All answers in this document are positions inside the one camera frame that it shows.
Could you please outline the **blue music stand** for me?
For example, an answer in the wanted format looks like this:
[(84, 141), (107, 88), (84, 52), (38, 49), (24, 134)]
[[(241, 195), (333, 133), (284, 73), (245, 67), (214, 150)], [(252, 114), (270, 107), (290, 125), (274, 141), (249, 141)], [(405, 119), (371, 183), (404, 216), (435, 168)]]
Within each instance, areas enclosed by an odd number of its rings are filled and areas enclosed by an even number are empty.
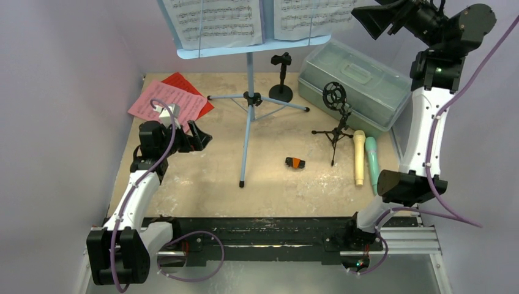
[(306, 47), (311, 45), (321, 45), (330, 39), (329, 36), (318, 36), (309, 37), (306, 39), (287, 41), (277, 40), (274, 38), (274, 1), (263, 1), (264, 4), (264, 17), (266, 21), (266, 42), (259, 45), (252, 45), (248, 47), (234, 47), (234, 48), (207, 48), (199, 50), (185, 50), (181, 47), (180, 42), (177, 39), (173, 25), (169, 20), (166, 19), (166, 12), (164, 6), (158, 1), (159, 9), (169, 27), (170, 32), (173, 36), (174, 44), (177, 48), (177, 55), (182, 59), (201, 59), (215, 56), (235, 55), (244, 53), (247, 59), (247, 88), (242, 94), (227, 95), (226, 99), (237, 101), (238, 98), (243, 98), (247, 107), (244, 111), (247, 113), (246, 127), (245, 127), (245, 138), (243, 144), (242, 154), (242, 165), (241, 175), (239, 180), (239, 186), (245, 186), (245, 171), (247, 164), (247, 153), (248, 153), (248, 141), (250, 135), (251, 123), (256, 121), (255, 109), (262, 102), (271, 102), (279, 105), (281, 108), (294, 108), (308, 112), (310, 109), (301, 105), (292, 104), (289, 102), (282, 102), (279, 100), (271, 99), (255, 91), (255, 77), (254, 77), (254, 66), (253, 66), (253, 54), (260, 51), (277, 50), (277, 49), (289, 49), (297, 47)]

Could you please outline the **pink sheet music page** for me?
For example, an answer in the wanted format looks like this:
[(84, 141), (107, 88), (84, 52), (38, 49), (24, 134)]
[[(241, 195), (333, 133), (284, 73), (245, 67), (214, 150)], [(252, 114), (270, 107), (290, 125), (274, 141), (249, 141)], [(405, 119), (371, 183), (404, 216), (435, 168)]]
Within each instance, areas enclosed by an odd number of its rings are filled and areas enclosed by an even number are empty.
[(189, 120), (196, 120), (207, 99), (167, 85), (157, 80), (152, 81), (141, 93), (136, 102), (129, 108), (128, 113), (145, 121), (160, 121), (159, 112), (152, 108), (151, 99), (158, 99), (166, 104), (176, 104), (180, 108), (178, 121), (185, 131), (189, 131)]

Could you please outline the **red sheet music page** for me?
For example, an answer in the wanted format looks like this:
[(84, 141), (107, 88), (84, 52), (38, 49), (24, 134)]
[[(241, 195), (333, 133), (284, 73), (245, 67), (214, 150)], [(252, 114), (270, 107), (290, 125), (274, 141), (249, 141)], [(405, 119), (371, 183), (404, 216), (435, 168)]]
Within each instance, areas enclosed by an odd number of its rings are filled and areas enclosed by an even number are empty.
[[(199, 95), (201, 96), (202, 94), (199, 92), (199, 90), (197, 90), (192, 84), (191, 82), (189, 82), (182, 74), (180, 74), (179, 72), (176, 72), (176, 73), (173, 73), (171, 74), (169, 77), (165, 78), (164, 80), (162, 80), (162, 83), (165, 83), (167, 85), (170, 85), (170, 86), (174, 86), (174, 87), (177, 87), (179, 89), (182, 89), (184, 91), (187, 91), (191, 94), (196, 94), (196, 95)], [(214, 109), (214, 106), (209, 102), (209, 100), (207, 99), (206, 101), (206, 104), (204, 105), (204, 107), (201, 109), (199, 115), (198, 115), (198, 119), (202, 118), (203, 116), (205, 116), (206, 114), (208, 114), (211, 110)]]

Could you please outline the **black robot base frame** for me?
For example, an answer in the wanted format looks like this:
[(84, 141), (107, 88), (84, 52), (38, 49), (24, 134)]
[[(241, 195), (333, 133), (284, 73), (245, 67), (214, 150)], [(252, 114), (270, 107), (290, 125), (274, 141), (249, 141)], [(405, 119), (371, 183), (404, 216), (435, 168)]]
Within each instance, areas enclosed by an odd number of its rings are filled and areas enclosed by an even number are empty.
[[(144, 227), (163, 218), (147, 217)], [(161, 252), (182, 251), (188, 266), (210, 260), (321, 262), (366, 268), (382, 236), (362, 232), (352, 217), (167, 217), (178, 226)]]

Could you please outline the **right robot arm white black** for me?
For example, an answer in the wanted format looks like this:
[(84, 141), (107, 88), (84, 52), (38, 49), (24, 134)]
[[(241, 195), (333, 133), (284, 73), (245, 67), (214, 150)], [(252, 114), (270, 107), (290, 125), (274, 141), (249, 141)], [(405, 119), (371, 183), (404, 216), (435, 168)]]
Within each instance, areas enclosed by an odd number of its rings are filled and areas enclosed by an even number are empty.
[(445, 193), (439, 156), (448, 110), (463, 93), (459, 85), (465, 58), (494, 28), (496, 15), (486, 4), (473, 4), (448, 17), (432, 1), (378, 1), (356, 7), (352, 14), (374, 39), (405, 28), (427, 46), (409, 73), (413, 114), (400, 167), (379, 174), (375, 198), (343, 234), (345, 244), (358, 249), (367, 233), (376, 232), (397, 211)]

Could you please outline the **black round-base mic stand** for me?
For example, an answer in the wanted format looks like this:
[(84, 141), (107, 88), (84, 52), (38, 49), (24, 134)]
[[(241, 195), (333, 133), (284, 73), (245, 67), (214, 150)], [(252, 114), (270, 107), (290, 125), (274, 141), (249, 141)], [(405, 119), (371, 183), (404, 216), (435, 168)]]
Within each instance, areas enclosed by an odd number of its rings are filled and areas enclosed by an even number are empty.
[(271, 57), (272, 65), (280, 65), (280, 83), (271, 87), (269, 90), (269, 98), (282, 102), (290, 102), (293, 99), (293, 90), (285, 85), (286, 70), (292, 63), (292, 57), (288, 52), (282, 55), (273, 55)]

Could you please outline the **cream yellow microphone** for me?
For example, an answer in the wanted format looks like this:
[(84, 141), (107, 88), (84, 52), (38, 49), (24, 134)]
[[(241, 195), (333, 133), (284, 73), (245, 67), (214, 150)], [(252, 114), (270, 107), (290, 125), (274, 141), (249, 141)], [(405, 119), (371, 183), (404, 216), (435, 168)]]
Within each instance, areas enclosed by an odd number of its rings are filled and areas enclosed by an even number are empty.
[(364, 146), (365, 133), (363, 130), (355, 130), (353, 134), (354, 142), (354, 171), (355, 185), (360, 187), (364, 185)]

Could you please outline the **mint green microphone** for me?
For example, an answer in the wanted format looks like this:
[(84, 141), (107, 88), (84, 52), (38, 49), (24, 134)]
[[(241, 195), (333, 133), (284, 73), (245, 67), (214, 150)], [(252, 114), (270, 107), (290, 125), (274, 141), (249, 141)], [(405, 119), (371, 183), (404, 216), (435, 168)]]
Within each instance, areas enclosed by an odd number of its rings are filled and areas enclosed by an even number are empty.
[(378, 145), (376, 139), (367, 137), (365, 140), (365, 152), (368, 160), (368, 168), (370, 174), (370, 182), (373, 193), (378, 194), (378, 177), (380, 174), (380, 167), (378, 162)]

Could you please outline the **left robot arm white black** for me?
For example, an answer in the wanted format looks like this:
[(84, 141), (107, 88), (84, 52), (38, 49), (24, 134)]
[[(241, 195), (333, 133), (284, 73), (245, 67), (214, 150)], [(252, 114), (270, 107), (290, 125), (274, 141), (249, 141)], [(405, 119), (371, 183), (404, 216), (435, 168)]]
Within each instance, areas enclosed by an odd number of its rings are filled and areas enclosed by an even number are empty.
[(142, 284), (151, 260), (164, 247), (182, 244), (182, 233), (172, 218), (163, 217), (143, 227), (152, 197), (158, 191), (174, 153), (202, 151), (212, 140), (194, 121), (191, 133), (172, 123), (147, 121), (139, 126), (140, 144), (133, 151), (127, 188), (115, 212), (86, 240), (92, 280), (96, 285)]

